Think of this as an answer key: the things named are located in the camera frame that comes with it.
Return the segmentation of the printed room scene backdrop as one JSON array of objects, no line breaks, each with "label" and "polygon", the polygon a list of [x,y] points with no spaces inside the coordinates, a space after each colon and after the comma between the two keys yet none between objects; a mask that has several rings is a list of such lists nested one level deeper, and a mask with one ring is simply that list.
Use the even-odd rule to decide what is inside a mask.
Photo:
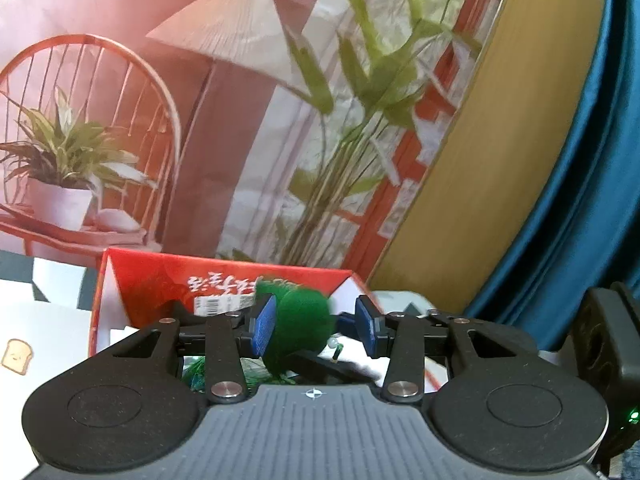
[{"label": "printed room scene backdrop", "polygon": [[502,0],[1,0],[1,246],[378,266]]}]

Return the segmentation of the cartoon printed tablecloth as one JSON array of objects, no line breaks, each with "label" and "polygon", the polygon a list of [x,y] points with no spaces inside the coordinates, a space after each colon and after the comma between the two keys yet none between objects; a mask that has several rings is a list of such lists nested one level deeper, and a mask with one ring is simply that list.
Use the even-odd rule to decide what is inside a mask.
[{"label": "cartoon printed tablecloth", "polygon": [[1,254],[1,477],[21,479],[38,462],[22,429],[35,388],[88,356],[98,272]]}]

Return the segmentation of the red strawberry cardboard box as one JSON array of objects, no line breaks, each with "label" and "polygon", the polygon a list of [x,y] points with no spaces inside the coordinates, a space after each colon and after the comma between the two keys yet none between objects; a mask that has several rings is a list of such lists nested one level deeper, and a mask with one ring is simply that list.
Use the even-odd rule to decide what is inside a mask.
[{"label": "red strawberry cardboard box", "polygon": [[[329,298],[332,314],[355,312],[355,301],[367,294],[385,313],[413,304],[420,314],[433,306],[415,292],[369,292],[354,272],[340,269],[273,266],[247,261],[205,259],[110,247],[103,253],[96,281],[89,336],[89,356],[132,334],[134,328],[166,318],[169,300],[180,300],[197,315],[226,313],[250,304],[256,281],[318,290]],[[320,358],[350,363],[382,386],[390,358],[371,359],[363,345],[336,329]]]}]

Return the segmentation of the teal blue curtain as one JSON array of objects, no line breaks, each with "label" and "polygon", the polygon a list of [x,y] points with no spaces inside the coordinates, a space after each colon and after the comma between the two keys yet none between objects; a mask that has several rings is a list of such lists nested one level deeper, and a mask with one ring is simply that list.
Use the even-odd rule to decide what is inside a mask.
[{"label": "teal blue curtain", "polygon": [[639,291],[639,0],[605,0],[567,138],[533,211],[465,313],[562,344],[585,291]]}]

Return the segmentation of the green felt tasselled ornament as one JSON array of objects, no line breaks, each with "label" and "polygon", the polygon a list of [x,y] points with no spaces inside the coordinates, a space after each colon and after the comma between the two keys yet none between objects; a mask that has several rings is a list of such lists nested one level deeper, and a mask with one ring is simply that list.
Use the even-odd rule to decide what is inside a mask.
[{"label": "green felt tasselled ornament", "polygon": [[262,361],[269,375],[280,379],[291,368],[288,361],[293,356],[318,356],[326,348],[335,333],[336,318],[330,311],[329,298],[317,289],[264,278],[257,280],[254,294],[241,309],[249,307],[260,294],[276,297],[277,319],[264,355],[254,360]]}]

